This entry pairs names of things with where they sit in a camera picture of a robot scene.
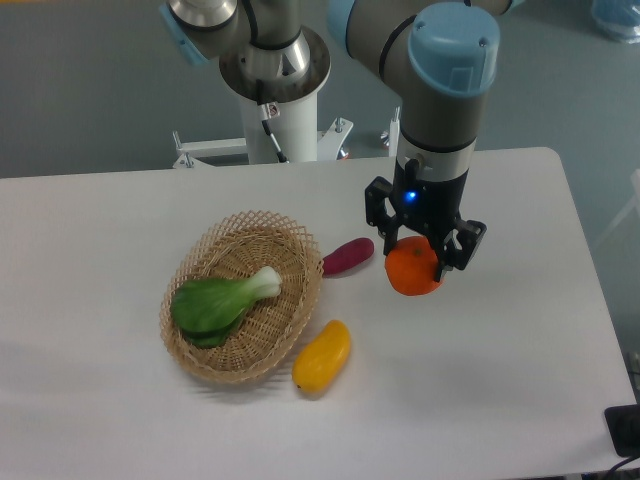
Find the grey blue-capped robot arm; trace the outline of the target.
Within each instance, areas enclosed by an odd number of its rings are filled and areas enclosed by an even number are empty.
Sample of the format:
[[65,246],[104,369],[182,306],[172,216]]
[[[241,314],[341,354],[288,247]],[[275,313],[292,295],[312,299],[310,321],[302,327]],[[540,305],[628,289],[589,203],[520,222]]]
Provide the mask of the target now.
[[[486,227],[460,202],[496,77],[507,1],[333,1],[327,28],[402,101],[395,170],[365,191],[366,220],[386,251],[400,228],[424,236],[434,276],[464,269]],[[166,1],[160,14],[193,64],[216,61],[240,101],[253,164],[320,157],[317,94],[329,77],[325,41],[298,1]]]

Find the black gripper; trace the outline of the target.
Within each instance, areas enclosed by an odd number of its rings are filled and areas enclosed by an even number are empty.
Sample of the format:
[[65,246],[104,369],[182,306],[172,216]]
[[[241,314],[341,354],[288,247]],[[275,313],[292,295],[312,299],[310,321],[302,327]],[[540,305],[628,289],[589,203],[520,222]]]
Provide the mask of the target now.
[[[411,178],[398,162],[391,184],[377,176],[365,189],[365,215],[383,239],[387,256],[397,243],[401,226],[429,239],[437,256],[434,280],[441,282],[454,269],[463,271],[482,242],[487,226],[477,220],[463,220],[459,209],[468,173],[444,182]],[[395,211],[390,216],[386,202]]]

